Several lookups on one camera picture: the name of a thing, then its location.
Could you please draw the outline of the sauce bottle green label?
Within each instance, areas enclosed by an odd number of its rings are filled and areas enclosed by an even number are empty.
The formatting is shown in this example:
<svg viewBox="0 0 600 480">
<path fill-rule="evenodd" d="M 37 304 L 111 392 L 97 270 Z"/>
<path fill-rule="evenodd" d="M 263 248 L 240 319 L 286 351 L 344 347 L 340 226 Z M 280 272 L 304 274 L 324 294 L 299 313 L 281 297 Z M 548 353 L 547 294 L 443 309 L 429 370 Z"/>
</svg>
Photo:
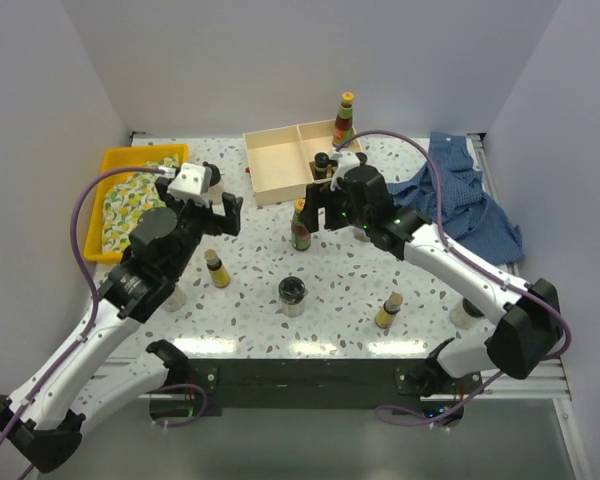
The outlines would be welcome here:
<svg viewBox="0 0 600 480">
<path fill-rule="evenodd" d="M 353 135 L 353 103 L 355 95 L 346 91 L 341 95 L 338 113 L 334 121 L 332 145 L 338 146 Z"/>
<path fill-rule="evenodd" d="M 294 213 L 291 219 L 291 244 L 298 251 L 306 251 L 311 246 L 311 233 L 300 220 L 300 214 L 305 206 L 305 199 L 294 203 Z"/>
</svg>

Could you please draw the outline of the spice jar black lid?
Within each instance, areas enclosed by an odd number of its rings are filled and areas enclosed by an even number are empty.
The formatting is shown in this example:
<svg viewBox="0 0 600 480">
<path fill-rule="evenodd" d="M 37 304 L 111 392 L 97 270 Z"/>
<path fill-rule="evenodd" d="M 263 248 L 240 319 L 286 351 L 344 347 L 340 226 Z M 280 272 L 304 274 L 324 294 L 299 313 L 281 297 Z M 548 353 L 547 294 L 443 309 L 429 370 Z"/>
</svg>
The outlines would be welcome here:
<svg viewBox="0 0 600 480">
<path fill-rule="evenodd" d="M 327 153 L 319 152 L 314 156 L 313 172 L 315 180 L 325 180 L 330 177 L 330 158 Z"/>
</svg>

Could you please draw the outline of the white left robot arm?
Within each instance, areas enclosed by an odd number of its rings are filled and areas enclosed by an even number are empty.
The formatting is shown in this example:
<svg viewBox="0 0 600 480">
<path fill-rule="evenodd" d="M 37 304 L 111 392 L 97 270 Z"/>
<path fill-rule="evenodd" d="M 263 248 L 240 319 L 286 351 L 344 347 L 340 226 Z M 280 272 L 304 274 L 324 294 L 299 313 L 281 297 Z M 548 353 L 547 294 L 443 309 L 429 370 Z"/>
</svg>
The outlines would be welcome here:
<svg viewBox="0 0 600 480">
<path fill-rule="evenodd" d="M 9 395 L 0 395 L 0 442 L 41 473 L 64 464 L 83 436 L 136 397 L 185 388 L 187 357 L 166 340 L 94 390 L 85 388 L 110 354 L 162 306 L 205 235 L 240 232 L 243 200 L 222 196 L 218 215 L 192 200 L 166 199 L 144 212 L 121 262 L 96 293 L 96 303 L 45 365 Z"/>
</svg>

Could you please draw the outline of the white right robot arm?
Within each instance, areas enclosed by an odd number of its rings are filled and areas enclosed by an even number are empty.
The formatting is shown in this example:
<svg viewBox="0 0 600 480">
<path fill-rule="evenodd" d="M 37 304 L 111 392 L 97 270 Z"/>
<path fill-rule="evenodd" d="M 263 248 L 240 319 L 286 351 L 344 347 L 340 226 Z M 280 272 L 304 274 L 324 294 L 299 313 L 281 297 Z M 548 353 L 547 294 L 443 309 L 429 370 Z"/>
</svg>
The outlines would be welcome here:
<svg viewBox="0 0 600 480">
<path fill-rule="evenodd" d="M 434 275 L 493 324 L 481 337 L 443 341 L 411 370 L 421 395 L 449 392 L 461 377 L 488 369 L 524 380 L 569 346 L 553 284 L 529 283 L 452 242 L 425 214 L 396 205 L 376 168 L 356 166 L 329 182 L 309 184 L 304 199 L 300 221 L 309 232 L 358 227 L 376 248 Z"/>
</svg>

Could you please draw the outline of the glass shaker jar white powder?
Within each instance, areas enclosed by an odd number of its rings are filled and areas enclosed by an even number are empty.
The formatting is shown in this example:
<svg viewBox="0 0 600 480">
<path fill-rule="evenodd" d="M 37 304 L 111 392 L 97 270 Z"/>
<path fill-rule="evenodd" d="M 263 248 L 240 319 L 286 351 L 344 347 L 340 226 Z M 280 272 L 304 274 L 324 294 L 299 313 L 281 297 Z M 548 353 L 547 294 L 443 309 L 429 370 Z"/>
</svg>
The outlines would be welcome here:
<svg viewBox="0 0 600 480">
<path fill-rule="evenodd" d="M 219 205 L 222 203 L 222 194 L 224 193 L 224 183 L 221 171 L 217 165 L 209 162 L 204 162 L 203 166 L 210 173 L 209 187 L 206 196 L 214 205 Z"/>
</svg>

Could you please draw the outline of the beige wooden divided box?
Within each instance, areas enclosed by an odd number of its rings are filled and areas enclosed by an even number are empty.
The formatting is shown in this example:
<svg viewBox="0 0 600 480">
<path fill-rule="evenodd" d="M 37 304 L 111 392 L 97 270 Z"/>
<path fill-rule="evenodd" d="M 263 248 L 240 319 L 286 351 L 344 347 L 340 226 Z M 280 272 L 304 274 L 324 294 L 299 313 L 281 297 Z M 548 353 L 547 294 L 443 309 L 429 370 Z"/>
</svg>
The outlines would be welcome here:
<svg viewBox="0 0 600 480">
<path fill-rule="evenodd" d="M 315 181 L 314 157 L 333 152 L 334 120 L 243 134 L 258 206 L 295 201 Z"/>
</svg>

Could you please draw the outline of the small yellow oil bottle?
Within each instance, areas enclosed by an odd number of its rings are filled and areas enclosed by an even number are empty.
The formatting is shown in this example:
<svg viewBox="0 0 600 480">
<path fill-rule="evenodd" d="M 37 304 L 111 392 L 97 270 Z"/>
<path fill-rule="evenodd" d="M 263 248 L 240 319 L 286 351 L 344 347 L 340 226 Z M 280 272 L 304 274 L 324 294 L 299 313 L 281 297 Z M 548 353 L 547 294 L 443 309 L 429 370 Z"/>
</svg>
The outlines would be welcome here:
<svg viewBox="0 0 600 480">
<path fill-rule="evenodd" d="M 213 285 L 217 288 L 227 287 L 230 284 L 230 276 L 217 252 L 208 249 L 204 252 L 204 258 Z"/>
<path fill-rule="evenodd" d="M 374 317 L 375 324 L 381 329 L 388 329 L 393 324 L 397 314 L 401 310 L 403 296 L 393 292 L 380 307 Z"/>
</svg>

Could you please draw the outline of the open glass jar black rim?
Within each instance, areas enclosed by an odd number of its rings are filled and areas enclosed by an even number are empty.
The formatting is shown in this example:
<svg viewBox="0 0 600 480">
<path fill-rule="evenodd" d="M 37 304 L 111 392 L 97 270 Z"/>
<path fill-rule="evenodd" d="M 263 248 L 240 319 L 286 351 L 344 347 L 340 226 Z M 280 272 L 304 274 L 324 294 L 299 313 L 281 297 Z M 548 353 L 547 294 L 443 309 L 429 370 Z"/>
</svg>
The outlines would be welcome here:
<svg viewBox="0 0 600 480">
<path fill-rule="evenodd" d="M 290 318 L 300 316 L 305 309 L 307 289 L 304 282 L 295 276 L 287 276 L 278 285 L 282 313 Z"/>
</svg>

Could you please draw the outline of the yellow plastic tray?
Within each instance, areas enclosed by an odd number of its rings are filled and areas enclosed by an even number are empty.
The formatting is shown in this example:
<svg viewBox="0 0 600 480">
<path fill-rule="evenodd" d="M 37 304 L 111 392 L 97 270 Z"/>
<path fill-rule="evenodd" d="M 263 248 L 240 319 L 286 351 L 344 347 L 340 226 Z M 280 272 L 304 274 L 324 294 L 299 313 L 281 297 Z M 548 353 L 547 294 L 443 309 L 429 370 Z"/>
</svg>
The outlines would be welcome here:
<svg viewBox="0 0 600 480">
<path fill-rule="evenodd" d="M 152 207 L 161 206 L 153 185 L 156 177 L 146 168 L 179 167 L 186 162 L 189 148 L 185 144 L 162 144 L 120 147 L 106 151 L 102 173 L 122 168 L 124 171 L 98 182 L 82 254 L 87 261 L 116 264 L 128 246 L 128 235 L 139 216 Z"/>
</svg>

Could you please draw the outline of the lemon print cloth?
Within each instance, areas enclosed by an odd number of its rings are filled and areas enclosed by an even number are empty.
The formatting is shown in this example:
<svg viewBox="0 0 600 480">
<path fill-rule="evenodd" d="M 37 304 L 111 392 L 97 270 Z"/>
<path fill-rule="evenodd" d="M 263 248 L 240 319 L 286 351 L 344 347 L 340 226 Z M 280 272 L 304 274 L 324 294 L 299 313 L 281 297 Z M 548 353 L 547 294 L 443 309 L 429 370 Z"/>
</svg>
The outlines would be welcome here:
<svg viewBox="0 0 600 480">
<path fill-rule="evenodd" d="M 104 171 L 115 168 L 138 166 L 157 169 L 175 168 L 181 165 L 182 155 L 173 151 L 160 157 L 156 154 L 145 156 L 136 153 L 110 154 L 104 164 Z M 108 177 L 102 181 L 103 197 L 100 205 L 101 226 L 96 229 L 97 251 L 103 255 L 121 255 L 129 245 L 129 235 L 137 226 L 140 216 L 150 209 L 164 207 L 164 202 L 155 188 L 158 176 L 147 172 L 128 173 L 126 178 L 120 175 Z"/>
</svg>

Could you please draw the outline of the shaker jar front left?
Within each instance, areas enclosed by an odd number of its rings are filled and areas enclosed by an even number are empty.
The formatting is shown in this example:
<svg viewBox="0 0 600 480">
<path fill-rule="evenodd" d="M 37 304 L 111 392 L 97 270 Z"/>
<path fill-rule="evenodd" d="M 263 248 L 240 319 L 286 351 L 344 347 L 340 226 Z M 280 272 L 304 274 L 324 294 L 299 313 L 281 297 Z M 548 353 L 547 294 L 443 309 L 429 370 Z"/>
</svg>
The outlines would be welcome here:
<svg viewBox="0 0 600 480">
<path fill-rule="evenodd" d="M 162 303 L 161 308 L 168 313 L 174 313 L 185 305 L 186 300 L 186 293 L 177 285 L 173 293 Z"/>
</svg>

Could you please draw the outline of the blue checked shirt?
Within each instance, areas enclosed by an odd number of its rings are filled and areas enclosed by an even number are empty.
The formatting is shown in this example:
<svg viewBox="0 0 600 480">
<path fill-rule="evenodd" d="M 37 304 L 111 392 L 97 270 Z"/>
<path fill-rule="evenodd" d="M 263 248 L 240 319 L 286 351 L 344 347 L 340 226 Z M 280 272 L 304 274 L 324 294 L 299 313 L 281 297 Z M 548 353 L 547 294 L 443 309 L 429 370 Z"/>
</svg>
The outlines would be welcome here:
<svg viewBox="0 0 600 480">
<path fill-rule="evenodd" d="M 521 230 L 483 190 L 483 174 L 474 168 L 467 139 L 433 132 L 428 153 L 440 173 L 445 234 L 491 264 L 522 260 Z"/>
</svg>

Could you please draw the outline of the shaker jar front right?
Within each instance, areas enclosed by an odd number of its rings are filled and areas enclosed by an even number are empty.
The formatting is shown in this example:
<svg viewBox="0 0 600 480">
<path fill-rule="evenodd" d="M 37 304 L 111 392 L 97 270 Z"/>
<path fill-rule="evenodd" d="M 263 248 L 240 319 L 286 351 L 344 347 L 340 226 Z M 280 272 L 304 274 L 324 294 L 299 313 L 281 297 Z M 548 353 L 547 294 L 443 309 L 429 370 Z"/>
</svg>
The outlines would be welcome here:
<svg viewBox="0 0 600 480">
<path fill-rule="evenodd" d="M 484 315 L 473 303 L 463 298 L 450 310 L 449 319 L 457 329 L 470 330 L 484 319 Z"/>
</svg>

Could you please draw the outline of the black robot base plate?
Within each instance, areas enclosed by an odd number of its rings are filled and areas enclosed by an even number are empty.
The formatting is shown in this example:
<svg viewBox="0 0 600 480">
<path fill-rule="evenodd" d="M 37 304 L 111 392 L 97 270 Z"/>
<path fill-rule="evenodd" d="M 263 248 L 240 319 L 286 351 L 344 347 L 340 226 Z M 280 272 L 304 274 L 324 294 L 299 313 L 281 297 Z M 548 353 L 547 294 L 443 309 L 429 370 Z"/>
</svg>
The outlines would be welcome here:
<svg viewBox="0 0 600 480">
<path fill-rule="evenodd" d="M 394 404 L 431 417 L 481 385 L 453 379 L 424 359 L 191 359 L 151 394 L 154 419 L 220 416 L 226 409 L 373 410 Z"/>
</svg>

